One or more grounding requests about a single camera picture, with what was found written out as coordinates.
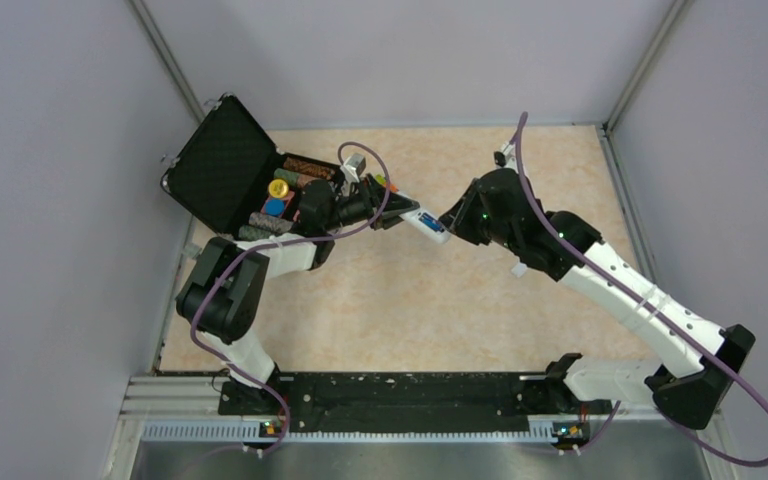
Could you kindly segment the white remote control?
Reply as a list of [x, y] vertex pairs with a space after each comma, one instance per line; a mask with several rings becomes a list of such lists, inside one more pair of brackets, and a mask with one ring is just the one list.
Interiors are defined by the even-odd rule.
[[450, 232], [435, 215], [404, 191], [397, 191], [396, 194], [411, 200], [415, 204], [412, 210], [399, 215], [402, 221], [408, 223], [437, 244], [445, 244], [450, 240]]

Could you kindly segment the white battery cover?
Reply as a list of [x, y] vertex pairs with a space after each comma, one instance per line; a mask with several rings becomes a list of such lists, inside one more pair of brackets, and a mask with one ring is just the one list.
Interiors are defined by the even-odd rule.
[[511, 268], [510, 272], [516, 278], [521, 278], [521, 277], [523, 277], [528, 272], [528, 270], [529, 270], [529, 268], [528, 268], [528, 266], [526, 264], [524, 264], [524, 263], [517, 263], [516, 265], [514, 265]]

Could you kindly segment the blue AAA battery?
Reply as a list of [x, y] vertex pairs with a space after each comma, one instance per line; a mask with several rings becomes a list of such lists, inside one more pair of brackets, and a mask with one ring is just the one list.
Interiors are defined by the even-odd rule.
[[419, 216], [419, 220], [430, 230], [435, 232], [436, 234], [439, 233], [445, 233], [446, 229], [445, 227], [432, 215], [428, 214], [427, 212], [422, 213]]

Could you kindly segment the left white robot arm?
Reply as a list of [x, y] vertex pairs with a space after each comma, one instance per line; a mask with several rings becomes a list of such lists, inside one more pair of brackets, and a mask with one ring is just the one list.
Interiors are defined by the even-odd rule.
[[325, 180], [314, 180], [298, 196], [289, 232], [256, 241], [212, 238], [176, 297], [176, 311], [189, 322], [197, 343], [244, 385], [243, 401], [257, 413], [268, 413], [279, 404], [281, 388], [270, 379], [277, 365], [253, 330], [265, 283], [321, 267], [344, 227], [389, 229], [419, 207], [372, 175], [347, 196]]

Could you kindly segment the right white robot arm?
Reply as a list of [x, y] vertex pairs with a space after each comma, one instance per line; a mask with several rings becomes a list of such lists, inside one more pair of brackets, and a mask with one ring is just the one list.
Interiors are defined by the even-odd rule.
[[572, 412], [584, 401], [653, 406], [692, 430], [706, 428], [733, 380], [697, 349], [699, 343], [739, 371], [756, 337], [720, 326], [670, 297], [624, 261], [601, 233], [569, 211], [532, 206], [510, 168], [472, 181], [442, 224], [474, 245], [505, 247], [532, 270], [589, 297], [656, 354], [653, 361], [578, 358], [546, 385], [549, 404]]

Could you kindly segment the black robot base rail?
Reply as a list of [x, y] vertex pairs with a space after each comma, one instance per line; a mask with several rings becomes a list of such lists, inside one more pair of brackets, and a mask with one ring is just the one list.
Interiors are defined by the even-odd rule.
[[265, 389], [236, 380], [221, 415], [288, 414], [293, 433], [523, 433], [540, 415], [593, 418], [607, 400], [582, 402], [559, 379], [516, 372], [284, 372]]

